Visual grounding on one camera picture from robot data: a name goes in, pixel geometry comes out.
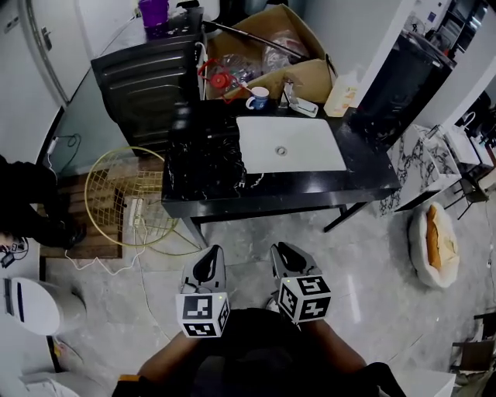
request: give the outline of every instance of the black table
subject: black table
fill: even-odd
[[[228,107],[231,116],[255,116],[253,112],[243,109],[243,106]],[[285,116],[305,117],[292,110],[289,112]],[[400,188],[384,147],[363,130],[352,127],[350,121],[353,111],[341,119],[335,119],[326,117],[320,109],[317,117],[329,123],[346,164],[346,171],[248,174],[244,187],[236,189],[236,197],[217,195],[214,198],[206,196],[203,199],[183,200],[178,199],[181,192],[171,188],[174,187],[174,173],[167,169],[166,155],[162,198],[164,208],[170,216],[183,219],[201,247],[205,248],[208,244],[202,235],[203,223],[339,208],[341,216],[324,229],[324,232],[328,232],[358,213],[367,203],[384,199]],[[232,136],[233,132],[226,131],[226,134]]]

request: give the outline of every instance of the person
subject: person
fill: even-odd
[[[70,250],[86,236],[86,225],[78,225],[68,213],[69,200],[57,193],[57,177],[42,165],[15,162],[0,156],[4,181],[0,194],[0,234],[29,237],[47,247]],[[43,204],[41,216],[30,204]]]
[[[233,310],[220,338],[180,332],[112,397],[405,397],[386,364],[368,365],[324,320],[299,328],[267,309]]]

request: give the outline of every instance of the doorway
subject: doorway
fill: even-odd
[[[71,101],[90,60],[72,0],[22,0],[36,47],[60,96]]]

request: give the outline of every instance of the wall outlet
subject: wall outlet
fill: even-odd
[[[55,136],[54,138],[52,138],[52,141],[50,142],[50,145],[48,146],[48,149],[46,150],[46,154],[48,156],[50,156],[53,151],[55,150],[55,146],[57,145],[57,142],[59,141],[59,137],[58,136]]]
[[[7,34],[18,24],[19,24],[19,16],[15,16],[14,18],[12,18],[10,21],[7,22],[7,24],[3,28],[3,33]]]

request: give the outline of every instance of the shoe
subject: shoe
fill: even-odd
[[[82,240],[84,240],[85,237],[86,237],[86,223],[75,226],[74,232],[69,238],[69,241],[67,245],[64,247],[64,249],[70,250],[76,244],[79,244]]]

